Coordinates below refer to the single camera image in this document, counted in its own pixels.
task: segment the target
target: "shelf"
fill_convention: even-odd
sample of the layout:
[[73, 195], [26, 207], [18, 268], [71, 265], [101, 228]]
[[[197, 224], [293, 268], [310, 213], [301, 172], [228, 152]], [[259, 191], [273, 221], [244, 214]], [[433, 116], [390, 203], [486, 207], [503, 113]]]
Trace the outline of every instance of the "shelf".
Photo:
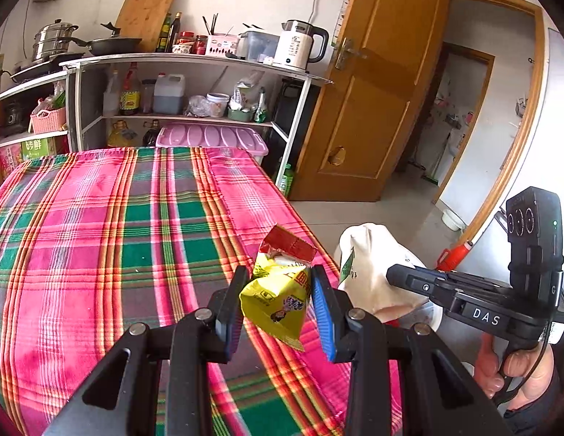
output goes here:
[[196, 118], [194, 116], [186, 116], [184, 114], [133, 114], [130, 116], [109, 116], [109, 120], [159, 120], [159, 121], [193, 121], [200, 123], [216, 123], [216, 124], [236, 124], [242, 126], [251, 126], [254, 128], [272, 128], [271, 122], [256, 123], [255, 121], [235, 121], [229, 118]]
[[0, 148], [3, 146], [9, 146], [11, 144], [17, 144], [18, 142], [32, 141], [33, 139], [45, 139], [45, 138], [55, 138], [56, 136], [64, 136], [68, 133], [67, 130], [63, 131], [53, 131], [44, 132], [41, 134], [35, 134], [33, 132], [22, 132], [19, 134], [13, 134], [12, 136], [7, 136], [6, 138], [0, 138]]
[[182, 62], [189, 64], [210, 64], [238, 66], [248, 69], [262, 70], [264, 72], [295, 78], [297, 80], [312, 80], [322, 84], [332, 84], [330, 80], [317, 75], [306, 74], [287, 68], [266, 65], [260, 62], [230, 59], [227, 57], [200, 56], [197, 54], [171, 54], [171, 53], [137, 53], [137, 54], [115, 54], [112, 56], [86, 57], [60, 63], [64, 68], [80, 68], [95, 64], [112, 64], [114, 62]]
[[35, 88], [40, 85], [49, 84], [50, 82], [55, 82], [56, 80], [64, 80], [66, 77], [66, 71], [63, 70], [62, 72], [56, 72], [55, 74], [47, 74], [43, 77], [37, 77], [33, 80], [29, 80], [24, 82], [23, 84], [15, 85], [9, 90], [5, 90], [4, 92], [0, 93], [0, 101], [8, 98], [12, 95], [17, 93], [24, 92], [25, 90], [29, 90], [30, 88]]

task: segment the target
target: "bed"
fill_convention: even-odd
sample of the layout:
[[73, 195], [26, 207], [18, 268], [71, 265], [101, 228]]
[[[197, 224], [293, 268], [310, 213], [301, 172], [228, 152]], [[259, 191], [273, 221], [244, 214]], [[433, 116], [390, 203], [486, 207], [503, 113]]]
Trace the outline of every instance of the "bed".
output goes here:
[[[0, 188], [0, 403], [19, 431], [39, 436], [132, 323], [165, 326], [205, 305], [274, 224], [315, 245], [336, 285], [332, 259], [242, 150], [107, 149], [19, 166]], [[245, 320], [233, 360], [208, 372], [220, 435], [342, 434], [349, 365], [327, 362], [311, 308], [300, 339], [304, 353]], [[163, 425], [161, 380], [157, 434]]]

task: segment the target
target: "white kettle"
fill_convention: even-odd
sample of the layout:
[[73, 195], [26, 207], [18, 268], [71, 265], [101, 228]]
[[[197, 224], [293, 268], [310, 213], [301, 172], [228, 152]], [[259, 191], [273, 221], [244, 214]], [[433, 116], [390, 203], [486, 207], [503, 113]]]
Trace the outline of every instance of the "white kettle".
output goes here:
[[[323, 59], [328, 46], [328, 32], [325, 29], [298, 20], [282, 23], [282, 29], [273, 65], [305, 72], [308, 62], [320, 62]], [[323, 42], [320, 54], [311, 58], [315, 35], [322, 36]]]

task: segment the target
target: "snack bag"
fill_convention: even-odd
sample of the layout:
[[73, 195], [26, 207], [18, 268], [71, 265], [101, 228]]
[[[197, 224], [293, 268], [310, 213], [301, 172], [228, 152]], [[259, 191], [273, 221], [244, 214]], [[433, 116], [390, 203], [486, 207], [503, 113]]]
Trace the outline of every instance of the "snack bag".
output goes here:
[[253, 280], [239, 294], [243, 315], [269, 335], [304, 351], [299, 336], [310, 299], [315, 248], [279, 225], [265, 237]]

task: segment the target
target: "utensil holder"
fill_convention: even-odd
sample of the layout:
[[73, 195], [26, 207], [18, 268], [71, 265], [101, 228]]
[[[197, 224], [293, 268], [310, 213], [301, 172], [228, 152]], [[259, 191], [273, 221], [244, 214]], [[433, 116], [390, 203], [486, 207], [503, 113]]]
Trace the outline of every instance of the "utensil holder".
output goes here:
[[225, 34], [216, 34], [214, 36], [209, 36], [207, 41], [207, 51], [205, 51], [206, 56], [213, 57], [226, 57], [229, 52], [235, 54], [237, 52], [237, 45], [239, 44], [239, 37], [237, 36], [225, 36]]
[[31, 123], [36, 134], [61, 131], [66, 124], [65, 108], [53, 111], [41, 110], [31, 115]]

